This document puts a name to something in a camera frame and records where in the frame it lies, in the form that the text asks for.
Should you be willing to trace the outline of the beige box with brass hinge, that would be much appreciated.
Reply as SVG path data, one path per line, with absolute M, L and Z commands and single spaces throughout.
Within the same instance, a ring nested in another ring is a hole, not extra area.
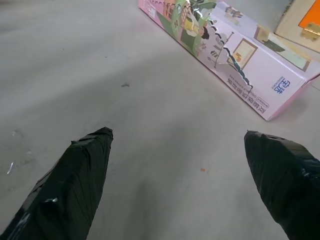
M 320 53 L 320 0 L 293 0 L 275 34 Z

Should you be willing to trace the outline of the pink illustrated carton box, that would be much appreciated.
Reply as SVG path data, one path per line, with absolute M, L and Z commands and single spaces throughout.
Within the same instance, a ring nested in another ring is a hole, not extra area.
M 138 7 L 267 121 L 320 77 L 320 62 L 221 0 L 138 0 Z

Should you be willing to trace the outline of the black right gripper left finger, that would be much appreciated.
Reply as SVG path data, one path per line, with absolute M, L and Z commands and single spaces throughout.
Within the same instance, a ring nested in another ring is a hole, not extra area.
M 112 141 L 108 127 L 72 141 L 0 240 L 86 240 L 102 198 Z

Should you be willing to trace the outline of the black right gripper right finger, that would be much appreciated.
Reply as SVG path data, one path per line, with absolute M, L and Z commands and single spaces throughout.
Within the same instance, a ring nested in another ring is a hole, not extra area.
M 320 160 L 303 145 L 249 130 L 245 154 L 258 193 L 289 240 L 320 240 Z

